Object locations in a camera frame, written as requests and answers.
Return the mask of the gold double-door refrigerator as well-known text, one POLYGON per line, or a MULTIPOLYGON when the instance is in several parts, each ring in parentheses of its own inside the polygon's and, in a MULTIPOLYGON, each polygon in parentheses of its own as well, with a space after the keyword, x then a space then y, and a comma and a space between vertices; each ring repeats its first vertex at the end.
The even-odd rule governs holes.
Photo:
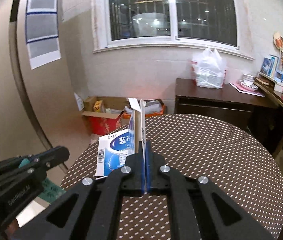
POLYGON ((31 69, 26 45, 27 0, 0 0, 0 160, 37 154, 55 146, 69 149, 74 162, 90 139, 77 107, 62 32, 61 59, 31 69))

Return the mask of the red cardboard box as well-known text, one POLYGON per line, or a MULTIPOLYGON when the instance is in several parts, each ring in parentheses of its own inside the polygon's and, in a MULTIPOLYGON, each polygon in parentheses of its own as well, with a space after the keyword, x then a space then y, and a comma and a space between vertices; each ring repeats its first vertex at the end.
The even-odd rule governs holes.
POLYGON ((90 96, 84 100, 82 112, 85 125, 91 134, 107 135, 128 124, 124 118, 127 98, 90 96))

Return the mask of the white plastic bag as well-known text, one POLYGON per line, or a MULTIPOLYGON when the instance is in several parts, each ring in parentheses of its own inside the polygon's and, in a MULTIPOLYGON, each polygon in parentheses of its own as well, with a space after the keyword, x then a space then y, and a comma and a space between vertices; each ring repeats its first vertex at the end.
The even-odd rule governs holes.
POLYGON ((226 72, 226 61, 216 48, 206 48, 199 54, 193 54, 191 74, 197 86, 220 89, 223 87, 226 72))

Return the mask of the row of books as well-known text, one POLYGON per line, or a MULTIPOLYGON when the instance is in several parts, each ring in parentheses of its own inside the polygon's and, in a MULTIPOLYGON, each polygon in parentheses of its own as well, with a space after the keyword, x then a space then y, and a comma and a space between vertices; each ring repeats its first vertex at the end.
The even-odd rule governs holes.
POLYGON ((283 83, 283 59, 268 54, 263 59, 259 74, 270 79, 274 83, 283 83))

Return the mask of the blue white medicine box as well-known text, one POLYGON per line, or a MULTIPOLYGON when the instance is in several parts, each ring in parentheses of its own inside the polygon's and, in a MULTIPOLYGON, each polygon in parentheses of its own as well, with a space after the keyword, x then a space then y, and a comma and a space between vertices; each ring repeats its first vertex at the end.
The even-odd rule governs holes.
POLYGON ((127 129, 104 135, 98 141, 96 177, 103 178, 126 165, 129 155, 145 154, 145 101, 129 98, 132 114, 127 129))

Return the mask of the dark wooden desk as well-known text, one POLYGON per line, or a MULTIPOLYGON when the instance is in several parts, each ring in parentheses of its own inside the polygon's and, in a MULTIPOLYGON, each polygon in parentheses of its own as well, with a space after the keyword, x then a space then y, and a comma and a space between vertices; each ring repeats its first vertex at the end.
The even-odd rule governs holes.
POLYGON ((210 116, 241 129, 265 141, 283 136, 283 106, 270 98, 240 93, 232 85, 221 89, 203 88, 190 79, 176 80, 175 113, 210 116))

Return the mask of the brown polka-dot tablecloth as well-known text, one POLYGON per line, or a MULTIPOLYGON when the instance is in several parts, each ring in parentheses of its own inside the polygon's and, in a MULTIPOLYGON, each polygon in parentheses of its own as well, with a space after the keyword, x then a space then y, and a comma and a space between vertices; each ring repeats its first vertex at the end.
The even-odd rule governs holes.
MULTIPOLYGON (((190 178, 207 176, 278 239, 283 227, 283 177, 271 154, 232 124, 202 115, 167 114, 146 119, 146 140, 169 166, 190 178)), ((95 177, 98 142, 64 176, 68 190, 95 177)), ((171 239, 165 197, 125 197, 117 239, 171 239)))

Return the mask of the brown cardboard box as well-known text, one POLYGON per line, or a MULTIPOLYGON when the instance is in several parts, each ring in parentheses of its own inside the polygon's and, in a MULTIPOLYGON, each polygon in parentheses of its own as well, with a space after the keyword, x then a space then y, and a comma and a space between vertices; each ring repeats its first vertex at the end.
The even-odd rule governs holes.
MULTIPOLYGON (((159 116, 164 115, 167 113, 167 107, 163 103, 162 100, 146 100, 145 102, 145 117, 150 118, 152 116, 159 116)), ((127 125, 129 123, 129 119, 132 114, 132 107, 130 104, 125 106, 124 113, 121 117, 121 124, 122 126, 127 125)))

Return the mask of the stacked white bowls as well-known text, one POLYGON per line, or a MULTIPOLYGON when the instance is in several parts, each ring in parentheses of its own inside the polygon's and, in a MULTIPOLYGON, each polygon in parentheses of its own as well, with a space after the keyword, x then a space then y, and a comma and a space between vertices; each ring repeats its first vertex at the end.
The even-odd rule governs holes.
POLYGON ((258 90, 258 87, 254 84, 255 77, 248 75, 248 74, 243 74, 242 79, 238 81, 241 87, 248 91, 256 91, 258 90))

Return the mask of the white sliding window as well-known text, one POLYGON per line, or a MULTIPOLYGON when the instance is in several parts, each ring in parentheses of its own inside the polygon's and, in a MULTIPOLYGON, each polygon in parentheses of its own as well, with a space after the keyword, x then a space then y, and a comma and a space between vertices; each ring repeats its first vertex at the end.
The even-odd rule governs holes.
POLYGON ((92 0, 95 50, 174 46, 253 60, 247 0, 92 0))

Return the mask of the papers on fridge door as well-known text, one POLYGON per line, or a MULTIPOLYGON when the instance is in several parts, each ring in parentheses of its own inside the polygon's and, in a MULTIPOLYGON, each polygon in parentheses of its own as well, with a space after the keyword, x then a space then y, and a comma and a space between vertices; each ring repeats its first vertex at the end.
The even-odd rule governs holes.
POLYGON ((61 59, 58 0, 27 0, 25 31, 31 69, 61 59))

